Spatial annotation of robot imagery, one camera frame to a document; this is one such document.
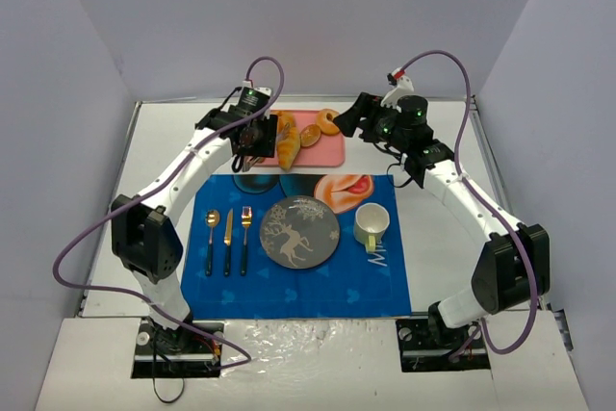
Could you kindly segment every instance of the spoon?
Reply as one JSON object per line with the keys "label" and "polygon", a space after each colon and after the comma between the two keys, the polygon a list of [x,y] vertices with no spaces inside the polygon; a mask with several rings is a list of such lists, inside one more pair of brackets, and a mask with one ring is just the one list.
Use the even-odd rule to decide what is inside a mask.
{"label": "spoon", "polygon": [[208,255],[205,258],[205,275],[210,276],[212,274],[212,254],[214,252],[214,247],[212,245],[214,238],[214,228],[218,225],[220,221],[220,214],[218,211],[211,210],[208,211],[208,214],[205,216],[205,222],[210,227],[210,241],[208,242]]}

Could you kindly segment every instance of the wall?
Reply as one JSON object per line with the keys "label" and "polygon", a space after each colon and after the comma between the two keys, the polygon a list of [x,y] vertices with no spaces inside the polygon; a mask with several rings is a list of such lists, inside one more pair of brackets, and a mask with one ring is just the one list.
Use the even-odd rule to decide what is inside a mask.
{"label": "wall", "polygon": [[[383,92],[413,55],[456,53],[479,89],[526,0],[81,0],[138,98],[222,96],[262,54],[279,58],[287,92]],[[275,82],[273,70],[264,76]],[[444,59],[415,66],[429,95],[460,95]]]}
{"label": "wall", "polygon": [[598,410],[616,402],[615,31],[614,0],[529,0],[479,98],[516,213],[551,233],[551,300]]}
{"label": "wall", "polygon": [[[79,0],[0,0],[0,397],[33,409],[80,297],[54,256],[105,209],[131,98]],[[93,241],[64,274],[84,281]]]}

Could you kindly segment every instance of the mug handle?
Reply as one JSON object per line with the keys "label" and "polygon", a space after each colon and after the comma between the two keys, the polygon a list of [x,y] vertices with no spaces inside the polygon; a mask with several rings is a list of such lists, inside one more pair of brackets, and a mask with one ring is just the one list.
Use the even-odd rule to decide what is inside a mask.
{"label": "mug handle", "polygon": [[374,235],[368,235],[368,240],[366,241],[366,252],[374,252],[376,250],[376,238]]}

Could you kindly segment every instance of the white table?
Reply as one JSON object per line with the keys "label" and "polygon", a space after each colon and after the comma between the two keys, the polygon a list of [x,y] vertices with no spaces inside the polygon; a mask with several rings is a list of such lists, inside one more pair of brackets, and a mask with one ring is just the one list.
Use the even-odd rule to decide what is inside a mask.
{"label": "white table", "polygon": [[[351,102],[301,100],[283,99],[276,107],[343,111]],[[117,192],[131,195],[149,184],[184,146],[193,124],[216,103],[143,104]],[[450,146],[463,110],[460,101],[430,104],[428,121]],[[492,193],[471,124],[461,154],[467,171]],[[379,174],[390,163],[391,158],[353,139],[346,141],[346,162],[323,171]],[[230,167],[219,172],[229,173]],[[417,186],[398,190],[397,203],[411,303],[415,311],[424,311],[468,284],[480,249],[449,212]],[[192,211],[190,204],[177,227],[184,244]],[[111,252],[109,229],[91,282],[138,289]],[[166,408],[154,397],[150,380],[130,379],[138,318],[145,315],[147,307],[126,295],[88,294],[82,318],[63,323],[38,410]],[[495,342],[505,345],[515,339],[526,315],[522,306],[490,319]],[[586,409],[550,312],[539,313],[519,350],[505,357],[490,354],[491,371],[402,373],[393,320],[238,320],[226,322],[225,334],[246,347],[255,361],[218,379],[188,380],[175,409]],[[223,361],[230,354],[225,350]],[[167,387],[170,396],[178,387],[177,381],[160,383],[162,393]]]}

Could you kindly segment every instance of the mug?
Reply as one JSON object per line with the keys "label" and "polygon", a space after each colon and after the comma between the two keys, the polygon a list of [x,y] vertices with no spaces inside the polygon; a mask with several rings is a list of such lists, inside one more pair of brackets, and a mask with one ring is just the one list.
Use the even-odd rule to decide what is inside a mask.
{"label": "mug", "polygon": [[389,226],[389,213],[380,204],[369,202],[355,212],[353,236],[366,247],[366,252],[374,252],[376,244]]}

